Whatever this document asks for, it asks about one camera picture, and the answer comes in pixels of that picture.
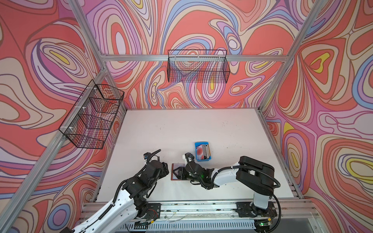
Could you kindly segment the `red leather card holder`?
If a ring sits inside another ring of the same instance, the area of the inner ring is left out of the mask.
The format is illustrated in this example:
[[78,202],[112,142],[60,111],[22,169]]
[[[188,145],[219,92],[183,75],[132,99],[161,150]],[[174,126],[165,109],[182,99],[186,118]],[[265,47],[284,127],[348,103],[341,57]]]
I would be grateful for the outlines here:
[[171,169],[172,181],[186,181],[188,180],[189,173],[186,172],[186,165],[181,163],[173,163]]

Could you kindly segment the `blue plastic card tray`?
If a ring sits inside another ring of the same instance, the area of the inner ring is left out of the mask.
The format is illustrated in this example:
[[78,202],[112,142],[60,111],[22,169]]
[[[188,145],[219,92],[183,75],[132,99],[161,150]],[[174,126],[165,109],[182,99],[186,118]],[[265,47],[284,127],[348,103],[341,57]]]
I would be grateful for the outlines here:
[[211,160],[211,150],[208,142],[195,142],[196,160],[199,162]]

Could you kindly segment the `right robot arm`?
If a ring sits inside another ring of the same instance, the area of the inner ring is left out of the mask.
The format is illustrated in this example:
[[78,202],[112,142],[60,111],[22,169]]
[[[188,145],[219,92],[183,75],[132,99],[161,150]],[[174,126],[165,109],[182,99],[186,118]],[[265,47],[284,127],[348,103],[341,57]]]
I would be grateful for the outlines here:
[[275,217],[277,212],[273,202],[274,190],[281,187],[275,178],[275,168],[253,158],[242,156],[238,163],[221,168],[205,169],[195,162],[191,153],[183,155],[185,164],[172,167],[172,179],[190,181],[206,190],[213,190],[228,183],[239,182],[254,192],[250,203],[237,203],[236,212],[240,217]]

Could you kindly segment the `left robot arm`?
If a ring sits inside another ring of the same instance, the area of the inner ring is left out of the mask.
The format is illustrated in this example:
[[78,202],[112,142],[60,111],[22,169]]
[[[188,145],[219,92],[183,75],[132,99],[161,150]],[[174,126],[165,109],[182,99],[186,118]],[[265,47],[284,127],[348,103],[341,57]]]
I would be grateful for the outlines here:
[[115,195],[104,207],[73,229],[62,233],[114,233],[122,224],[146,216],[150,211],[148,197],[158,180],[169,174],[168,164],[161,162],[161,149],[144,154],[145,165],[131,178],[123,180]]

